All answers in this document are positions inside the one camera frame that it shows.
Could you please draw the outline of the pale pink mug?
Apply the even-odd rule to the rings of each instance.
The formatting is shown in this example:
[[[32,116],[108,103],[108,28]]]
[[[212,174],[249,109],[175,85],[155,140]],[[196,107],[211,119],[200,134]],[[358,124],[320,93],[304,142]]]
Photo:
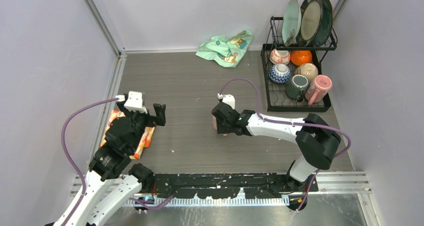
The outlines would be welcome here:
[[[212,124],[214,129],[216,130],[217,134],[221,134],[222,136],[227,136],[228,134],[225,132],[225,128],[219,124],[217,121],[217,118],[215,116],[212,116]]]

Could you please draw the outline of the dark green mug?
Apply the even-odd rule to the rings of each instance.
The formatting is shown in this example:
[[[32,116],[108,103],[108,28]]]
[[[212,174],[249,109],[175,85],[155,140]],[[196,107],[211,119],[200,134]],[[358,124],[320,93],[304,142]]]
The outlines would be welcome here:
[[[285,93],[289,98],[302,102],[309,86],[308,79],[303,75],[294,75],[286,85]]]

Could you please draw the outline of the orange coral pattern bowl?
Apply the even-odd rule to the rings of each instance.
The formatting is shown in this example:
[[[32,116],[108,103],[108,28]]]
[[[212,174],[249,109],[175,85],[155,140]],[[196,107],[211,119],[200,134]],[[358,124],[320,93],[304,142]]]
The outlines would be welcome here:
[[[291,61],[291,54],[289,51],[273,49],[270,53],[269,59],[274,64],[289,64]]]

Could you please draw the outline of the white bowl orange outside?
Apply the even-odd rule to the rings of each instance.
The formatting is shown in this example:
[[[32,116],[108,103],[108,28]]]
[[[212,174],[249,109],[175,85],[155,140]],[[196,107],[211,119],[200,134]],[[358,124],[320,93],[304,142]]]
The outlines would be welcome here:
[[[313,61],[313,56],[311,51],[296,50],[292,51],[290,61],[296,66],[301,66],[304,63],[311,63]]]

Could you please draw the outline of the white ceramic bowl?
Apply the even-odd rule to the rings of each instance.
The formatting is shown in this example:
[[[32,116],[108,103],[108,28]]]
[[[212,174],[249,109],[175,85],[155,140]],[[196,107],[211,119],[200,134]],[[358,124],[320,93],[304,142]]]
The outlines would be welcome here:
[[[295,75],[303,75],[311,83],[316,76],[319,75],[318,68],[313,63],[303,63],[297,67],[294,72]]]

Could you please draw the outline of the pink glass mug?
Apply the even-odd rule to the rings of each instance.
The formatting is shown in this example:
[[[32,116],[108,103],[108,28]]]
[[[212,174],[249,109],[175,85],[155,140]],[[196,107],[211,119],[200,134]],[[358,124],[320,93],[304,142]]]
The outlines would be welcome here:
[[[326,75],[317,75],[312,80],[305,93],[307,105],[311,106],[313,103],[318,103],[332,87],[333,82],[330,77]]]

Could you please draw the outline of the mint green flower plate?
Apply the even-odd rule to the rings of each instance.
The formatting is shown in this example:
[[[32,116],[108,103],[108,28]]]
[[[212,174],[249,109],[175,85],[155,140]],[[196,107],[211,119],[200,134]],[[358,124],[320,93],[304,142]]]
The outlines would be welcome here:
[[[294,45],[301,28],[302,13],[298,0],[290,0],[284,15],[281,30],[283,43],[286,47]]]

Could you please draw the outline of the black rimmed cream plate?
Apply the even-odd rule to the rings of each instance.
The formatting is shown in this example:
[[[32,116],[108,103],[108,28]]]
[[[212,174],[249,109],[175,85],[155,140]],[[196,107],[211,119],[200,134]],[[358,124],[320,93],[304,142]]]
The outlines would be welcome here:
[[[300,30],[296,37],[296,44],[299,47],[308,46],[320,28],[323,16],[322,0],[304,0],[301,7]]]

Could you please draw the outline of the dark blue floral plate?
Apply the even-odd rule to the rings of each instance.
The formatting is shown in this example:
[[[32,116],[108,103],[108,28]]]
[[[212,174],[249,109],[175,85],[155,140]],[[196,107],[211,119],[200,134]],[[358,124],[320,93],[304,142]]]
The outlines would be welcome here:
[[[322,1],[322,18],[320,22],[319,30],[314,37],[312,44],[315,47],[323,46],[328,38],[330,37],[333,28],[333,7],[330,0]]]

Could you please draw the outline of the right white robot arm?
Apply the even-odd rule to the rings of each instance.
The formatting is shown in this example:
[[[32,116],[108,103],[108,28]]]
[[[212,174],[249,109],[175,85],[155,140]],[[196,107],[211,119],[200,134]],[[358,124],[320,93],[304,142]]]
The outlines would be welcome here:
[[[328,170],[341,142],[341,137],[312,113],[306,118],[287,119],[253,110],[239,113],[224,102],[219,102],[211,113],[218,134],[267,136],[296,144],[302,156],[290,165],[285,178],[287,188],[292,191],[300,190],[318,169]]]

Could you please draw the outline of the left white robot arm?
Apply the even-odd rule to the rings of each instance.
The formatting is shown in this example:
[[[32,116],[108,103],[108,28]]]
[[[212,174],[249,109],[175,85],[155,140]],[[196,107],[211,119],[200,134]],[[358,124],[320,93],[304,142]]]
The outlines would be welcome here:
[[[131,111],[118,102],[123,117],[114,119],[105,132],[105,144],[94,154],[82,186],[66,211],[52,225],[104,225],[104,223],[137,192],[147,193],[154,184],[154,173],[137,163],[129,170],[122,185],[108,195],[106,191],[131,162],[145,129],[165,126],[166,105],[155,103],[155,115],[139,109]]]

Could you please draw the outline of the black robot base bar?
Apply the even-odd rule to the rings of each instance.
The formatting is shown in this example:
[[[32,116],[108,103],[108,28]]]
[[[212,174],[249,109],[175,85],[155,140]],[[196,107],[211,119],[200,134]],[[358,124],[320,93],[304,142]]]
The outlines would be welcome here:
[[[304,182],[295,182],[284,173],[158,173],[149,177],[140,193],[160,198],[246,199],[280,198],[284,194],[303,195],[307,189],[317,192],[318,187],[310,175]]]

